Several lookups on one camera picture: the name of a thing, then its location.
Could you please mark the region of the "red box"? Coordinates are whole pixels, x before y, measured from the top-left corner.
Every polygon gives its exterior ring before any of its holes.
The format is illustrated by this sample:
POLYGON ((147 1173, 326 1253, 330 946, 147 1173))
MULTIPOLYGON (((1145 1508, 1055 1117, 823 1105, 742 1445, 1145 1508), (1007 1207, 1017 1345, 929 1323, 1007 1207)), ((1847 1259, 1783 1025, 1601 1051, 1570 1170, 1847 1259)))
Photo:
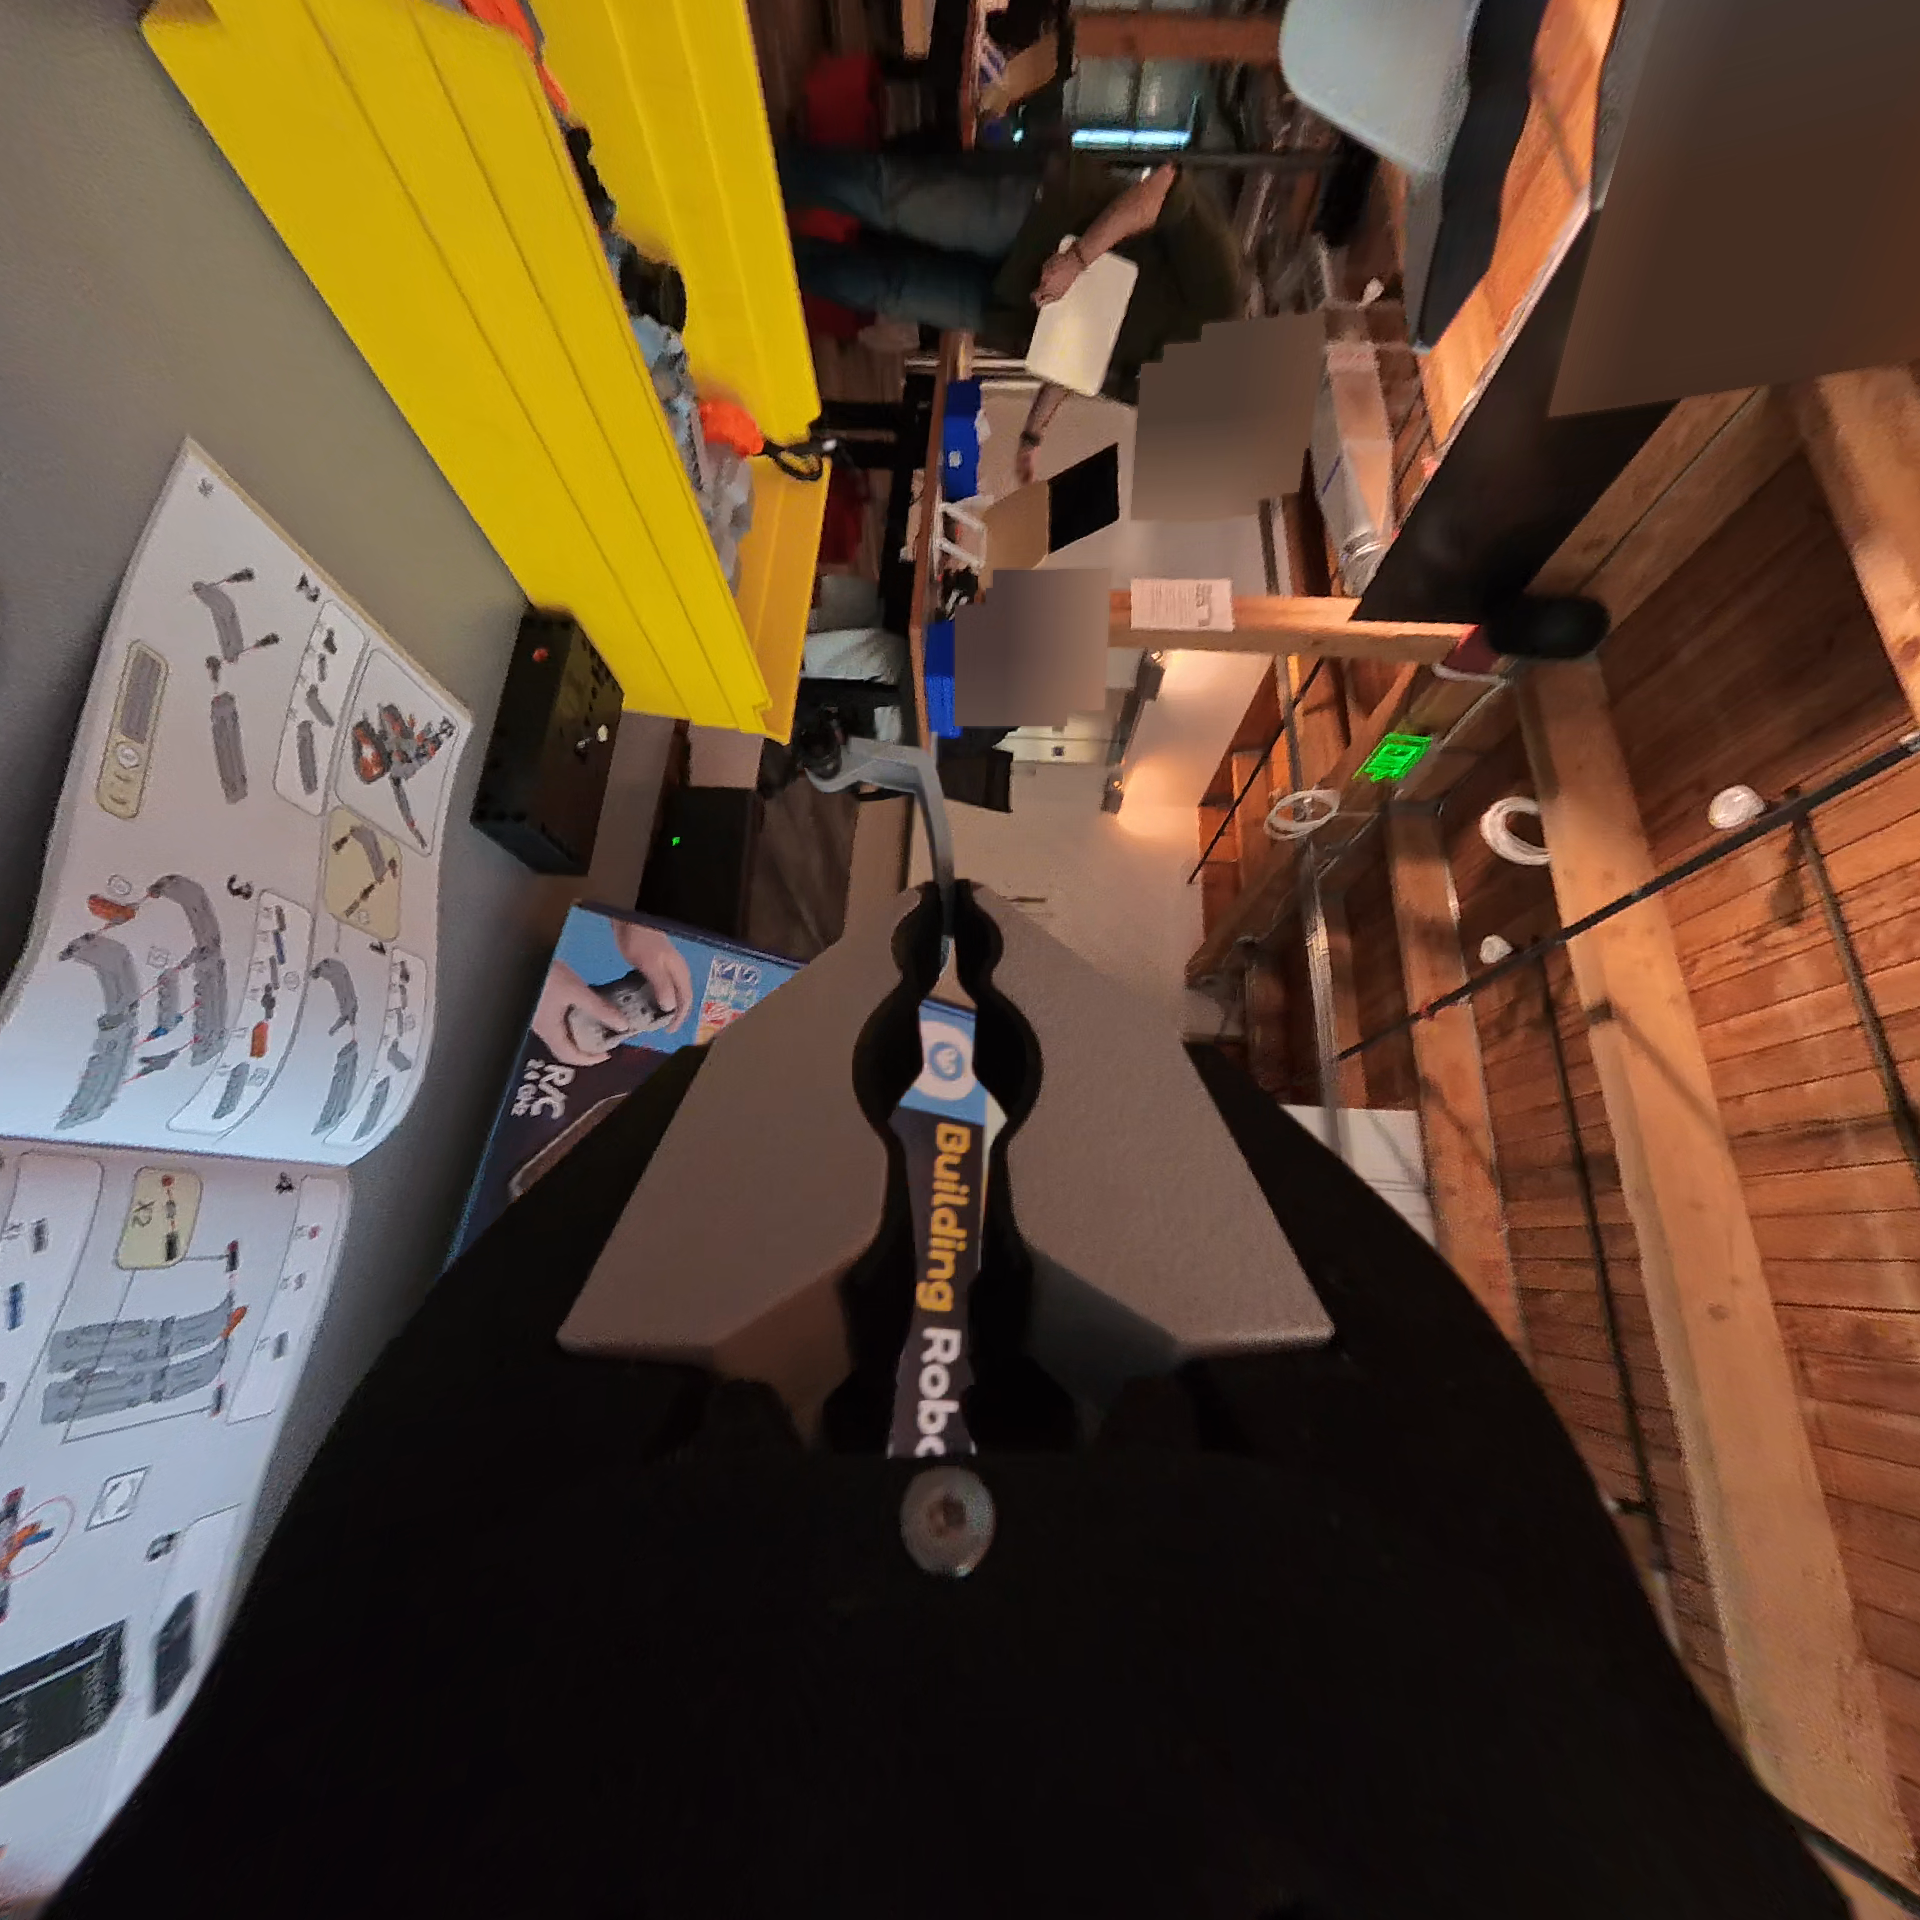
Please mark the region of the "red box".
POLYGON ((885 75, 876 54, 817 54, 802 87, 802 135, 829 151, 876 153, 885 139, 885 75))

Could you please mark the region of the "grey curved building panel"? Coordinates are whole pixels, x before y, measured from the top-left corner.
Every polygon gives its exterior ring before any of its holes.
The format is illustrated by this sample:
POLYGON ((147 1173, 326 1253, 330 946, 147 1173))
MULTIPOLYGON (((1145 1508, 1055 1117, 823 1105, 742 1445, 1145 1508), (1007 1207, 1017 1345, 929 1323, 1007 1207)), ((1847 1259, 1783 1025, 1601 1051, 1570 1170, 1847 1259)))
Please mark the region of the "grey curved building panel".
POLYGON ((829 751, 806 756, 802 773, 823 794, 842 794, 867 783, 916 803, 929 839, 932 886, 942 907, 942 934, 950 945, 955 933, 953 829, 935 758, 905 742, 849 737, 829 751))

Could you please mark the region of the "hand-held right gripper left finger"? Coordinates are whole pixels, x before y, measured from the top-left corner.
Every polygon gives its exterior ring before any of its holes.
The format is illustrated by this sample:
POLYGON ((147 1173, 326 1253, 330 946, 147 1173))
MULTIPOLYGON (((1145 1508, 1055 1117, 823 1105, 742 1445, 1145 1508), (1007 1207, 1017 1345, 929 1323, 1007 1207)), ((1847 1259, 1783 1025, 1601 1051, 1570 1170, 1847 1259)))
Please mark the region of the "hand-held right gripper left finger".
POLYGON ((771 1386, 804 1433, 890 1443, 914 1314, 893 1116, 940 970, 942 901, 921 885, 708 1044, 559 1323, 564 1354, 771 1386))

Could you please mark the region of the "yellow parts bin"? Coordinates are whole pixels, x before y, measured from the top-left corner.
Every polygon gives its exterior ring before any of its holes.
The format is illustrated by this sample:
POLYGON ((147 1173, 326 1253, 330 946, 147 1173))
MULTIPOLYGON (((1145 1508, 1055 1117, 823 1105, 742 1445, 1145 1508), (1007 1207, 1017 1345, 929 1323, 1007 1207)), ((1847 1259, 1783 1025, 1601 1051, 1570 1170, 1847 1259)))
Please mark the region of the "yellow parts bin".
POLYGON ((628 709, 783 738, 825 482, 754 461, 732 586, 558 116, 684 275, 700 395, 801 442, 821 395, 749 6, 534 19, 541 61, 446 4, 149 4, 141 30, 525 599, 579 619, 628 709))

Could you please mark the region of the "blue robot kit box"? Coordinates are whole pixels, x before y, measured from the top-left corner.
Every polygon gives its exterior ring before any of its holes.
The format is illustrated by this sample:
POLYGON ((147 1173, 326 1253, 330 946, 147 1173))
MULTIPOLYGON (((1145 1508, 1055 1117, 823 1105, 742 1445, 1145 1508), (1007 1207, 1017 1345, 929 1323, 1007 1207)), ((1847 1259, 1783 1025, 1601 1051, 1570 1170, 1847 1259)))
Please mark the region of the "blue robot kit box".
MULTIPOLYGON (((681 1362, 572 1355, 559 1323, 708 1044, 802 970, 636 915, 570 915, 443 1282, 454 1306, 487 1310, 479 1330, 540 1381, 531 1401, 579 1399, 620 1365, 717 1381, 681 1362)), ((973 1017, 923 998, 918 1030, 921 1071, 893 1116, 914 1218, 914 1314, 891 1438, 852 1449, 947 1466, 978 1451, 969 1292, 998 1119, 973 1075, 973 1017)))

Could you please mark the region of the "white tablet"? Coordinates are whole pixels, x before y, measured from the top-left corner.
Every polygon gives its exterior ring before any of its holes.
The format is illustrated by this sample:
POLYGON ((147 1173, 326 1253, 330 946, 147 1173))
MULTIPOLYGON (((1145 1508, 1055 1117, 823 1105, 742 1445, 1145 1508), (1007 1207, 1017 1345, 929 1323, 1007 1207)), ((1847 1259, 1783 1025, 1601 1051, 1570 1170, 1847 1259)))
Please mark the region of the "white tablet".
POLYGON ((1099 395, 1109 381, 1135 278, 1138 267, 1127 255, 1093 259, 1061 299, 1041 306, 1025 349, 1027 372, 1067 393, 1099 395))

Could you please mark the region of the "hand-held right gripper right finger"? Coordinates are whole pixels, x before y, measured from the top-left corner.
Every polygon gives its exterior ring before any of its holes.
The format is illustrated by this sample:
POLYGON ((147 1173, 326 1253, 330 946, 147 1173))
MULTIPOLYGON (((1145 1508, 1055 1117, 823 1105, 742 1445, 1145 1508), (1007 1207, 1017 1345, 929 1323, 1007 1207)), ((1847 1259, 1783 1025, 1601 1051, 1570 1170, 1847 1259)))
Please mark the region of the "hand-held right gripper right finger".
POLYGON ((955 970, 1002 1114, 966 1306, 971 1426, 1071 1425, 1195 1361, 1323 1348, 1331 1311, 1178 1028, 971 881, 955 970))

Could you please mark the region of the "black device with green light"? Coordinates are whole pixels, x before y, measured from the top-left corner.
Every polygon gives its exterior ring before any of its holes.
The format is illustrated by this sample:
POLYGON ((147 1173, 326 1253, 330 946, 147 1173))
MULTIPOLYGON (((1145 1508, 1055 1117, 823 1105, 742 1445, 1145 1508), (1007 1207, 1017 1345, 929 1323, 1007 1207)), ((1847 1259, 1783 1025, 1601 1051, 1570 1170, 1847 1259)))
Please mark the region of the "black device with green light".
POLYGON ((764 797, 754 786, 678 783, 668 790, 636 910, 746 942, 761 826, 764 797))

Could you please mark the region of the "grey desk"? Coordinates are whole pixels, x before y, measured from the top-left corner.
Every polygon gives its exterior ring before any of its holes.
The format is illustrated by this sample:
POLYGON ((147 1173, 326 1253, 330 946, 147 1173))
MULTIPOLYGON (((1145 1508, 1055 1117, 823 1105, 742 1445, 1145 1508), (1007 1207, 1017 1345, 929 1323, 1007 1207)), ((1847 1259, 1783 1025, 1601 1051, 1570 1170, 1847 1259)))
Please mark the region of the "grey desk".
MULTIPOLYGON (((2 4, 5 971, 42 885, 91 663, 180 442, 494 725, 523 595, 234 178, 141 4, 2 4)), ((639 886, 668 723, 622 729, 588 881, 525 870, 452 794, 443 1017, 423 1107, 353 1222, 242 1551, 251 1578, 349 1393, 438 1277, 572 899, 639 886)))

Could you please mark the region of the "black thin pole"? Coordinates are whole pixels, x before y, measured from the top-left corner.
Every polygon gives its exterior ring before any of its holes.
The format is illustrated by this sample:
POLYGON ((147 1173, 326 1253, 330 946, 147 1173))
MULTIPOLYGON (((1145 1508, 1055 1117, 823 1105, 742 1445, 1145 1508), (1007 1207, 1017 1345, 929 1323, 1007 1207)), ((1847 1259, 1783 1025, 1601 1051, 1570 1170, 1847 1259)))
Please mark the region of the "black thin pole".
POLYGON ((1908 729, 1892 742, 1863 756, 1839 774, 1764 806, 1758 818, 1743 822, 1737 829, 1726 831, 1714 846, 1689 854, 1686 860, 1668 866, 1666 870, 1658 870, 1653 877, 1614 899, 1602 901, 1595 910, 1574 919, 1570 925, 1549 930, 1542 938, 1516 950, 1509 950, 1482 971, 1469 973, 1462 986, 1413 1005, 1402 1019, 1339 1050, 1334 1053, 1334 1063, 1345 1066, 1348 1060, 1358 1060, 1366 1051, 1378 1050, 1380 1044, 1413 1030, 1418 1025, 1423 1025, 1457 1005, 1473 1001, 1478 991, 1489 989, 1499 979, 1534 967, 1537 963, 1545 961, 1548 954, 1567 949, 1573 940, 1583 938, 1586 933, 1618 919, 1621 915, 1658 895, 1665 895, 1675 886, 1691 883, 1700 873, 1716 868, 1722 862, 1730 860, 1737 853, 1743 853, 1747 847, 1754 847, 1771 834, 1809 822, 1820 810, 1845 799, 1866 783, 1873 783, 1899 767, 1906 767, 1916 758, 1918 729, 1908 729))

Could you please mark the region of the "dark flat panel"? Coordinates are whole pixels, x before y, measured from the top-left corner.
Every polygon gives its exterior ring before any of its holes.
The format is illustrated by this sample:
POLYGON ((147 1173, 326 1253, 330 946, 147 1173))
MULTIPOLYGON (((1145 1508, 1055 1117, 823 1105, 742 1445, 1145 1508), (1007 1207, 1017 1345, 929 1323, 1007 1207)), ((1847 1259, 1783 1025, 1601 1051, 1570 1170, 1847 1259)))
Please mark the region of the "dark flat panel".
POLYGON ((1916 361, 1916 4, 1626 4, 1601 100, 1601 197, 1363 617, 1521 597, 1679 401, 1916 361))

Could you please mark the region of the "black battery box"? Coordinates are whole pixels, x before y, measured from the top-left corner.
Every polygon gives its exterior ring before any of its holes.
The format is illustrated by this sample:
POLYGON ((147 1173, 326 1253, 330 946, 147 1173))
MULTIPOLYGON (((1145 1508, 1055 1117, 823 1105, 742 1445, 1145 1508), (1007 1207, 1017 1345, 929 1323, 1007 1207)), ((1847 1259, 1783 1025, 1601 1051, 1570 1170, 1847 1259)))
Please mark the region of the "black battery box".
POLYGON ((470 826, 532 873, 588 876, 620 716, 622 685, 586 629, 523 611, 470 826))

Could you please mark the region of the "black monitor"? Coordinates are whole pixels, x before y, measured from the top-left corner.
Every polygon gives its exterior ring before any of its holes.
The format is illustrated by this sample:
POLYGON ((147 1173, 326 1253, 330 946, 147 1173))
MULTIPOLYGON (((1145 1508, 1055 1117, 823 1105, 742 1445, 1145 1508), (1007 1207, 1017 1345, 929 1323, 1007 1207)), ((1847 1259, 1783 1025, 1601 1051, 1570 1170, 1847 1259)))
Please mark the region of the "black monitor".
POLYGON ((1055 470, 1045 486, 1045 558, 1110 530, 1121 516, 1121 445, 1110 442, 1055 470))

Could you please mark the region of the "pile of building parts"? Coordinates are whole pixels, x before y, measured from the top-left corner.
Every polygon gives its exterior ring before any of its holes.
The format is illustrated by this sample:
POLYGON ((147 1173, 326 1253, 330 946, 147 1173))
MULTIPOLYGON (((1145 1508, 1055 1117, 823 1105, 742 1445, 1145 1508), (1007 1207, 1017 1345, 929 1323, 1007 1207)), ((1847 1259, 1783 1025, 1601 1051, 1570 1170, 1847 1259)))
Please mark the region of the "pile of building parts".
POLYGON ((727 587, 740 587, 740 546, 753 530, 753 460, 705 422, 701 395, 690 372, 684 324, 687 289, 678 267, 643 253, 617 222, 617 204, 593 159, 593 133, 581 122, 543 60, 543 33, 523 3, 451 3, 451 10, 505 33, 531 58, 554 113, 572 172, 582 190, 617 298, 628 317, 639 361, 654 380, 669 439, 697 495, 708 541, 727 587))

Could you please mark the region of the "white instruction booklet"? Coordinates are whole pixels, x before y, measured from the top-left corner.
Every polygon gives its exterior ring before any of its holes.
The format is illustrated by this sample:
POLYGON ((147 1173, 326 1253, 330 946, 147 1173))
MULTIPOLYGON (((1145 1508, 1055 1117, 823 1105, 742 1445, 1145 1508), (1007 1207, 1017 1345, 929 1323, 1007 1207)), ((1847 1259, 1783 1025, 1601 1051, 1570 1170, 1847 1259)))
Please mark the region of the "white instruction booklet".
POLYGON ((2 1025, 5 1913, 220 1646, 436 1012, 470 716, 186 442, 106 629, 2 1025))

